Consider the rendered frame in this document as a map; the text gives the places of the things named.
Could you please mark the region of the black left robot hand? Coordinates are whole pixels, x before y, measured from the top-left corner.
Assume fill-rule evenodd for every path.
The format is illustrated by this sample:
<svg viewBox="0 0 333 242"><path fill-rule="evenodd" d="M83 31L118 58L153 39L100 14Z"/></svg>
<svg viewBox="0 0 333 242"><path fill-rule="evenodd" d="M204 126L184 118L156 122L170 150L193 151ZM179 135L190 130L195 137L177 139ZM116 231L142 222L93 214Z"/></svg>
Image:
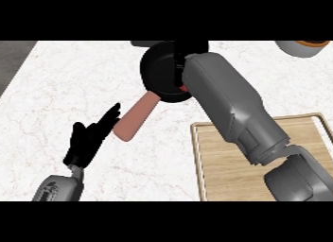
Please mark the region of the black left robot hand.
<svg viewBox="0 0 333 242"><path fill-rule="evenodd" d="M85 168L90 165L90 161L100 148L102 142L118 121L118 115L119 104L115 103L96 123L90 123L87 127L81 122L72 124L69 147L63 156L65 165L75 165L81 168Z"/></svg>

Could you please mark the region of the pale wooden tray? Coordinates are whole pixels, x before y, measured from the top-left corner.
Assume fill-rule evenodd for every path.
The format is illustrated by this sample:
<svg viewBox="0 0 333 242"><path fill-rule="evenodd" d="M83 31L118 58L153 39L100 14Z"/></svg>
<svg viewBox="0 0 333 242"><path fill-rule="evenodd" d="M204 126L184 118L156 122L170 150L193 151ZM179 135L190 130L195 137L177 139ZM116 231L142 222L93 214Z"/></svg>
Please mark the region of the pale wooden tray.
<svg viewBox="0 0 333 242"><path fill-rule="evenodd" d="M307 113L275 117L291 137L291 144L303 146L333 176L333 131L323 116ZM283 158L266 166L251 165L235 144L226 143L211 123L193 123L192 153L202 201L272 201L264 174L282 164Z"/></svg>

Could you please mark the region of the dark grey object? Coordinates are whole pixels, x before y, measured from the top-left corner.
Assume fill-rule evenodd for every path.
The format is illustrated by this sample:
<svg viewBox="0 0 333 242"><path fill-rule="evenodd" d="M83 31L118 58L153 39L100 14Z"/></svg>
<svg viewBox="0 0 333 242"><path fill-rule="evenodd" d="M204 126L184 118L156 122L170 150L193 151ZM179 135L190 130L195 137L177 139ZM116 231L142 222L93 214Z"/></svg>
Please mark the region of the dark grey object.
<svg viewBox="0 0 333 242"><path fill-rule="evenodd" d="M136 47L150 47L161 41L130 41L130 44Z"/></svg>

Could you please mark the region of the grey bowl with orange rim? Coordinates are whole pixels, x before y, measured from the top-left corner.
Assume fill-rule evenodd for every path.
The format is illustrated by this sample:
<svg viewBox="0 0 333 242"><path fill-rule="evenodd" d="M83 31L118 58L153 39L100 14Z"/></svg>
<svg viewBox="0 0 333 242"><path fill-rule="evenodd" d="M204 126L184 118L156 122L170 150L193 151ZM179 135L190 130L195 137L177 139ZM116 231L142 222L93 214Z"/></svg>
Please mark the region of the grey bowl with orange rim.
<svg viewBox="0 0 333 242"><path fill-rule="evenodd" d="M312 58L326 47L328 41L276 41L275 44L292 57Z"/></svg>

